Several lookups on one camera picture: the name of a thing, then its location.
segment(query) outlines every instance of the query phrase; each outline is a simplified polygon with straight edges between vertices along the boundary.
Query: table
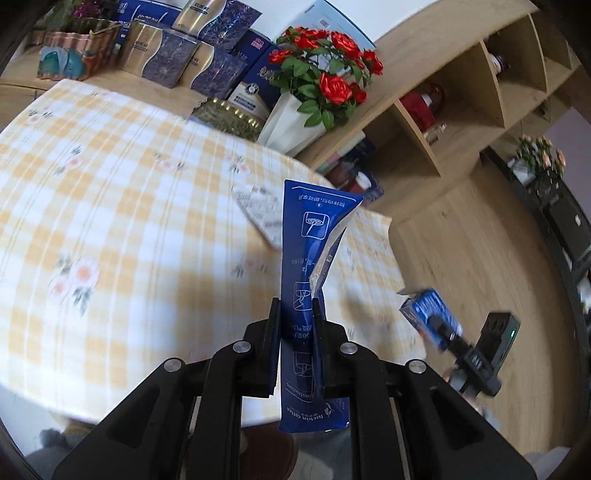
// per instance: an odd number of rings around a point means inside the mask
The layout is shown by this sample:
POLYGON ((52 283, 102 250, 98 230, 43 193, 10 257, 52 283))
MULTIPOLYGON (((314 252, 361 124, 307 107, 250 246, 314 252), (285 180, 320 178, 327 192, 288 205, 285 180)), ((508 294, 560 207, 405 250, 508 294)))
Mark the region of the table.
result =
MULTIPOLYGON (((129 97, 64 80, 0 134, 0 382, 98 421, 163 360, 210 357, 265 318, 281 254, 230 191, 302 164, 129 97)), ((389 219, 362 210, 324 286, 327 316, 380 358, 424 344, 398 307, 389 219)), ((245 423, 276 419, 279 396, 245 423)))

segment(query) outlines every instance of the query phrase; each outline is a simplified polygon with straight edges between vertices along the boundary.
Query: blue coffee packet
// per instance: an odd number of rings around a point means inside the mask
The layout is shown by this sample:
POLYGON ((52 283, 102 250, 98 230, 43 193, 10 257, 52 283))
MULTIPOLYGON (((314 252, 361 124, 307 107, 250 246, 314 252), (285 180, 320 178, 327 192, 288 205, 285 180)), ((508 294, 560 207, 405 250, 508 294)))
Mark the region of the blue coffee packet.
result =
POLYGON ((324 400, 314 386, 312 299, 324 309, 322 285, 345 227, 363 197, 285 181, 281 264, 281 425, 290 433, 340 429, 348 399, 324 400))

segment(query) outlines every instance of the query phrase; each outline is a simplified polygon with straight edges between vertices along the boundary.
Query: black electronic device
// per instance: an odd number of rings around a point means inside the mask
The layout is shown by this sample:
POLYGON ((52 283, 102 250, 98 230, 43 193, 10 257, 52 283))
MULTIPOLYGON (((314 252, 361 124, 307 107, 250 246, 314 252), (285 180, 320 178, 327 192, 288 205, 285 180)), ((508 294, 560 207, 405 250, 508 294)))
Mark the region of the black electronic device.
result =
MULTIPOLYGON (((317 390, 350 400, 353 479, 535 479, 530 464, 426 363, 385 362, 349 342, 318 299, 313 320, 317 390)), ((491 370, 510 346, 504 332, 511 321, 503 317, 501 328, 497 320, 487 322, 481 352, 491 370)), ((267 320, 250 324, 243 340, 213 358, 166 360, 59 464, 53 480, 176 480, 185 458, 187 480, 237 480, 242 397, 272 394, 280 321, 274 299, 267 320)))
POLYGON ((501 389, 497 374, 519 332, 517 319, 508 312, 491 312, 476 345, 455 333, 441 317, 433 315, 428 321, 456 357, 458 375, 452 382, 454 388, 474 397, 480 392, 490 397, 497 395, 501 389))

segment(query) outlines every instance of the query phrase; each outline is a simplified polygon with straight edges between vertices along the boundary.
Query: red artificial roses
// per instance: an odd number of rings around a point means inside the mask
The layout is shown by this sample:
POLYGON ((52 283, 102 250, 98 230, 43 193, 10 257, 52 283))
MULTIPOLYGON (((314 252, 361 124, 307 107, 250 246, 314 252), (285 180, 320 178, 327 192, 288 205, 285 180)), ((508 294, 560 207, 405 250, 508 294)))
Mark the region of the red artificial roses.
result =
POLYGON ((269 55, 269 61, 271 63, 283 63, 290 55, 291 52, 289 50, 273 50, 269 55))
POLYGON ((309 38, 310 40, 320 40, 330 35, 328 30, 306 30, 302 32, 302 36, 309 38))
POLYGON ((339 50, 343 50, 350 59, 357 59, 361 55, 359 46, 350 36, 340 32, 331 32, 330 38, 333 45, 339 50))
POLYGON ((345 103, 353 95, 353 92, 351 92, 349 85, 343 80, 343 77, 329 75, 325 72, 320 75, 320 91, 326 99, 335 105, 345 103))
POLYGON ((314 48, 320 47, 320 44, 316 40, 311 40, 307 37, 304 37, 303 35, 300 37, 296 37, 294 39, 294 43, 300 50, 313 50, 314 48))
POLYGON ((365 93, 361 87, 357 85, 357 83, 353 82, 351 85, 349 85, 349 88, 353 94, 353 100, 355 100, 357 103, 363 103, 367 100, 368 94, 365 93))
POLYGON ((381 75, 384 72, 384 65, 379 61, 378 56, 372 50, 365 50, 361 56, 368 66, 369 71, 374 75, 381 75))

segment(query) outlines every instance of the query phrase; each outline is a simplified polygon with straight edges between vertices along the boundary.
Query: white flower pot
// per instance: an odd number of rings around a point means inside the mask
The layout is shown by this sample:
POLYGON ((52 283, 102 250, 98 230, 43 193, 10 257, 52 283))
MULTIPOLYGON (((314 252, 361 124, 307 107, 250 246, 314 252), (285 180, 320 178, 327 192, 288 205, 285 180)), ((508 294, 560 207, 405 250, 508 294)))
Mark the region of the white flower pot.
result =
POLYGON ((304 150, 326 130, 323 124, 304 127, 310 115, 299 113, 301 102, 290 93, 283 93, 275 105, 257 143, 293 157, 304 150))

